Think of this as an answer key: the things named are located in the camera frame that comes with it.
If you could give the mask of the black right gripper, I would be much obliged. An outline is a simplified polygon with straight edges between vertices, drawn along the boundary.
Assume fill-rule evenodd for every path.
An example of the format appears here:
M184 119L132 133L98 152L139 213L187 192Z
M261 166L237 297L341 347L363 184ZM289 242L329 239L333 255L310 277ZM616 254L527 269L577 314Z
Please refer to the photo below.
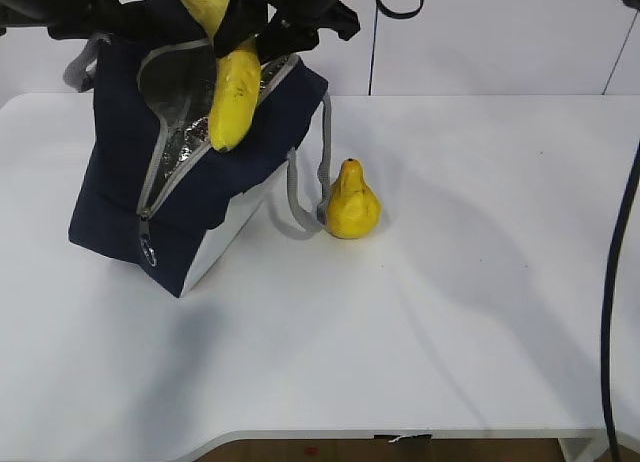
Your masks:
M276 10L271 20L268 6ZM357 13L341 0L229 0L213 48L222 59L256 37L259 61L271 62L316 48L319 28L349 40L361 26Z

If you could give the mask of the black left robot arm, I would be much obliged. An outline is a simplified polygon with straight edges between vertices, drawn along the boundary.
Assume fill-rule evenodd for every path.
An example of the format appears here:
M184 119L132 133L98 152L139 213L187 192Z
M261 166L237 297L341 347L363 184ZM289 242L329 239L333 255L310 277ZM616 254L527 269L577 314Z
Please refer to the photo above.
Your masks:
M1 0L1 34L14 28L44 28L54 40L94 34L138 40L154 32L142 2L120 0Z

